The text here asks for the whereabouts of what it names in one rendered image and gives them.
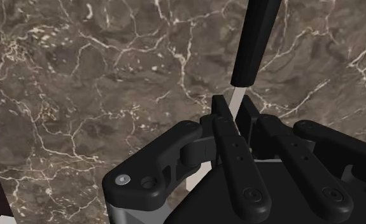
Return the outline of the black handled knife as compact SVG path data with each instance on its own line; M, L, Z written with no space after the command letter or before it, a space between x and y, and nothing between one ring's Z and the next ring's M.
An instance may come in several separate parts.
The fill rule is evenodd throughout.
M239 127L239 133L247 142L250 141L251 128L259 112L250 98L245 94L252 86L264 56L275 19L282 0L249 0L243 23L243 29L237 50L236 61L230 84L234 87L229 101L230 119ZM201 179L219 161L216 159L215 140L211 129L209 115L200 119L203 127L203 138L194 141L181 150L181 159L185 165L201 165L198 174L186 180L186 189L192 191Z

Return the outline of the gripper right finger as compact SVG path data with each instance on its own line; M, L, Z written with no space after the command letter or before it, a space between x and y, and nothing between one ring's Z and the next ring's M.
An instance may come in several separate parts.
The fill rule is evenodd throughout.
M255 159L279 157L324 222L366 223L366 142L311 120L292 128L245 95L236 124Z

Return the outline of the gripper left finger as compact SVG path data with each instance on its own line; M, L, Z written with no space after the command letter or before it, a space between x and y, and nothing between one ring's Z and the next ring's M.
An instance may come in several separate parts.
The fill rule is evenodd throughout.
M220 195L239 220L269 217L271 198L245 138L224 96L214 95L211 114L177 123L103 177L110 224L166 224L172 212L168 196L204 162L222 170L227 189Z

